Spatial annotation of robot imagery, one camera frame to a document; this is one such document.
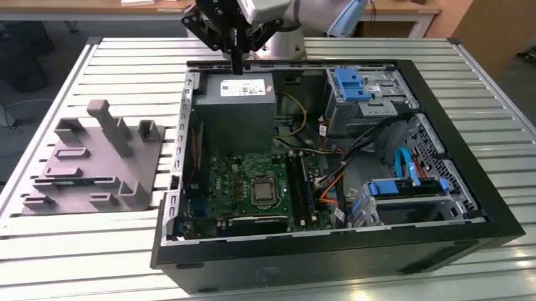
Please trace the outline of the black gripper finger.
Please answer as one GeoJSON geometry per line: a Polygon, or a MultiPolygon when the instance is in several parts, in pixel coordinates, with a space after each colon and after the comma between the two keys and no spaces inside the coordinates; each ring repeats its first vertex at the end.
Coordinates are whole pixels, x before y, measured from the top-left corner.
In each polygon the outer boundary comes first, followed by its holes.
{"type": "Polygon", "coordinates": [[[233,74],[237,75],[237,28],[220,28],[194,4],[186,10],[182,24],[206,46],[224,54],[230,61],[233,74]]]}
{"type": "Polygon", "coordinates": [[[253,29],[253,25],[241,21],[237,26],[237,74],[244,74],[244,55],[252,51],[259,51],[267,41],[279,32],[284,24],[283,19],[275,19],[253,29]]]}

